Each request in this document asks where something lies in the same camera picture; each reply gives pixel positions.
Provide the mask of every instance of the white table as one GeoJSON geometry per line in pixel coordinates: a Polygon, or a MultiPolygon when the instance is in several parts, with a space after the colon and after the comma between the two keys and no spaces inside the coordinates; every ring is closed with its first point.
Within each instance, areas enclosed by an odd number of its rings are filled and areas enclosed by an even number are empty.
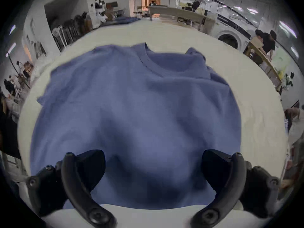
{"type": "Polygon", "coordinates": [[[280,177],[287,150],[284,113],[272,82],[252,60],[231,46],[201,32],[168,23],[137,21],[129,25],[99,28],[68,47],[41,74],[23,106],[18,143],[25,169],[30,172],[32,132],[50,72],[70,59],[97,46],[131,46],[146,42],[155,52],[185,53],[194,47],[206,57],[206,63],[230,85],[242,118],[241,152],[252,166],[260,165],[280,177]]]}
{"type": "MultiPolygon", "coordinates": [[[[267,75],[252,60],[231,46],[192,29],[168,23],[138,21],[130,25],[99,28],[68,47],[41,74],[23,106],[18,142],[26,171],[30,172],[32,132],[41,105],[36,101],[43,95],[50,72],[70,59],[96,46],[117,44],[131,46],[146,42],[155,52],[185,53],[194,47],[230,85],[242,117],[241,152],[253,166],[264,167],[271,175],[280,177],[287,149],[284,113],[277,93],[267,75]]],[[[170,210],[140,210],[104,205],[117,218],[117,227],[188,227],[190,218],[204,206],[170,210]]],[[[60,210],[44,218],[53,227],[91,227],[73,209],[60,210]]],[[[239,210],[232,210],[216,227],[260,227],[267,220],[239,210]]]]}

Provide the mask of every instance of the screw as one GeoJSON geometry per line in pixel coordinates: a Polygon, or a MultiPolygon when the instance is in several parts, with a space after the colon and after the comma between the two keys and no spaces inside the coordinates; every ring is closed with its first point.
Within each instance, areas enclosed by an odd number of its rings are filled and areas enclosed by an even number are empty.
{"type": "Polygon", "coordinates": [[[276,186],[276,185],[278,185],[278,180],[272,179],[272,180],[270,181],[270,184],[276,186]]]}
{"type": "Polygon", "coordinates": [[[218,220],[218,212],[213,209],[208,209],[202,213],[202,219],[203,222],[212,225],[218,220]]]}
{"type": "Polygon", "coordinates": [[[36,183],[36,180],[35,180],[34,178],[31,179],[31,180],[29,181],[29,184],[30,184],[31,186],[33,186],[35,183],[36,183]]]}
{"type": "Polygon", "coordinates": [[[109,222],[109,217],[102,211],[93,210],[89,214],[90,220],[95,224],[105,224],[109,222]]]}

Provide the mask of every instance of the monitor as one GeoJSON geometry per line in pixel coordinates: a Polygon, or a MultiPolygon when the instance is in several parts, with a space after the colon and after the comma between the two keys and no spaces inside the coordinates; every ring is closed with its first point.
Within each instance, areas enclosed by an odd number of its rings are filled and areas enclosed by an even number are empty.
{"type": "Polygon", "coordinates": [[[118,7],[117,2],[108,2],[105,4],[107,9],[118,7]]]}

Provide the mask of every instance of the cable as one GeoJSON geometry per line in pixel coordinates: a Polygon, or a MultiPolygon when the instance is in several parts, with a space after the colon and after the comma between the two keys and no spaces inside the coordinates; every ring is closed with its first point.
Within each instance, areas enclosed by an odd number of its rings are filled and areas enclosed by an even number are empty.
{"type": "MultiPolygon", "coordinates": [[[[9,59],[10,59],[10,61],[11,61],[11,64],[13,65],[13,67],[14,67],[14,70],[16,71],[16,73],[20,76],[20,73],[18,73],[18,71],[17,71],[17,69],[15,68],[15,66],[14,66],[14,64],[13,64],[13,62],[12,62],[12,60],[11,60],[11,57],[10,57],[10,55],[9,55],[9,59]]],[[[24,79],[22,78],[22,81],[25,83],[25,85],[29,88],[29,89],[31,89],[28,85],[27,85],[27,83],[24,81],[24,79]]]]}

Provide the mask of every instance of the black shirt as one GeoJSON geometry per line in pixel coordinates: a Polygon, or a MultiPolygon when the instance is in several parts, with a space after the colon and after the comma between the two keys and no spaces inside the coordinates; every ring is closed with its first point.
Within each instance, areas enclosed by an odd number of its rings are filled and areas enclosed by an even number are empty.
{"type": "Polygon", "coordinates": [[[275,50],[275,41],[269,39],[268,33],[263,33],[261,36],[263,38],[263,49],[266,53],[268,53],[270,50],[275,50]]]}

